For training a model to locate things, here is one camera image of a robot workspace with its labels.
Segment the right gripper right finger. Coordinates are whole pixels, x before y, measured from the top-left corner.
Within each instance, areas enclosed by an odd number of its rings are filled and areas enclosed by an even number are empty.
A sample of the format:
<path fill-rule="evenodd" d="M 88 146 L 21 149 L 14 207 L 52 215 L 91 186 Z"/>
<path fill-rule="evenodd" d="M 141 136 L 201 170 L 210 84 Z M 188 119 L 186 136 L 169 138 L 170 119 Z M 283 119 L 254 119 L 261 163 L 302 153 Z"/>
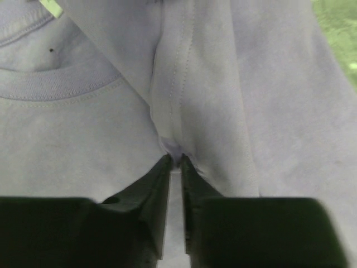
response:
<path fill-rule="evenodd" d="M 181 158 L 185 251 L 192 267 L 347 267 L 316 199 L 229 198 Z"/>

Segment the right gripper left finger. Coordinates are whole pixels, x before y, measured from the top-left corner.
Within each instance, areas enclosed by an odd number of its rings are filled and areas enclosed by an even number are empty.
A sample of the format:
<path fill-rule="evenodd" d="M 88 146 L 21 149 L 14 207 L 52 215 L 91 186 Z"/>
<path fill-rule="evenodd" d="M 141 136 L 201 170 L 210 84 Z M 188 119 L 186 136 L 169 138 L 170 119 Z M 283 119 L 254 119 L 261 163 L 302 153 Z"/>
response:
<path fill-rule="evenodd" d="M 156 267 L 162 258 L 171 158 L 102 203 L 1 198 L 2 267 Z"/>

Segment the lavender t shirt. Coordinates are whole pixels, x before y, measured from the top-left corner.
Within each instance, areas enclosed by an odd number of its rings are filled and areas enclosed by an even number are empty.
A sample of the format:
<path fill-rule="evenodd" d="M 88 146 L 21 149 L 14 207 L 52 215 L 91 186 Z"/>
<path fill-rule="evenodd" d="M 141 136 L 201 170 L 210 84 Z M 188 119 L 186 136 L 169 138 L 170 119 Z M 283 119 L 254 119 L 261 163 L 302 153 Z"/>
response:
<path fill-rule="evenodd" d="M 165 153 L 314 197 L 356 266 L 356 93 L 310 1 L 1 2 L 1 195 L 101 201 Z"/>

